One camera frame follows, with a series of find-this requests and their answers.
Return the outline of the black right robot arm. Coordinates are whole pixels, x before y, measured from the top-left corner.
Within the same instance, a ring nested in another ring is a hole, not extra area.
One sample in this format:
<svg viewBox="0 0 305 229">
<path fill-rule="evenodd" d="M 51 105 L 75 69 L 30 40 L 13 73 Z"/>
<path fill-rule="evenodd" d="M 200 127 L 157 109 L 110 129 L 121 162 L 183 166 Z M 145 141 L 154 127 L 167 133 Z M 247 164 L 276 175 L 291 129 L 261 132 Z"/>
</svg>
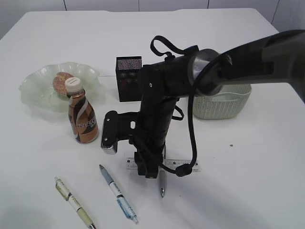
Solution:
<svg viewBox="0 0 305 229">
<path fill-rule="evenodd" d="M 144 65 L 138 72 L 142 94 L 135 133 L 130 139 L 137 151 L 138 174 L 156 178 L 163 162 L 163 148 L 176 102 L 188 98 L 188 128 L 192 160 L 169 172 L 183 177 L 191 174 L 197 160 L 193 129 L 193 99 L 212 96 L 225 85 L 288 83 L 301 99 L 305 97 L 305 32 L 280 32 L 224 53 L 197 46 L 167 56 L 164 62 Z"/>
</svg>

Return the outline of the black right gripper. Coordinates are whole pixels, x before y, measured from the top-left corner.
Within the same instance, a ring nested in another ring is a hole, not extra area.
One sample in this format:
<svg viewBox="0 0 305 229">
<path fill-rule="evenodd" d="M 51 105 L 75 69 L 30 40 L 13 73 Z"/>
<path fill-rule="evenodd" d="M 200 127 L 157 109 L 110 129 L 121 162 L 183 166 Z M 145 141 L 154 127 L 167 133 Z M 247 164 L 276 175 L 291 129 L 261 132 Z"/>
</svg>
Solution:
<svg viewBox="0 0 305 229">
<path fill-rule="evenodd" d="M 147 132 L 134 129 L 129 134 L 129 143 L 134 145 L 134 160 L 138 175 L 145 178 L 157 178 L 159 165 L 163 162 L 162 153 L 167 131 Z"/>
</svg>

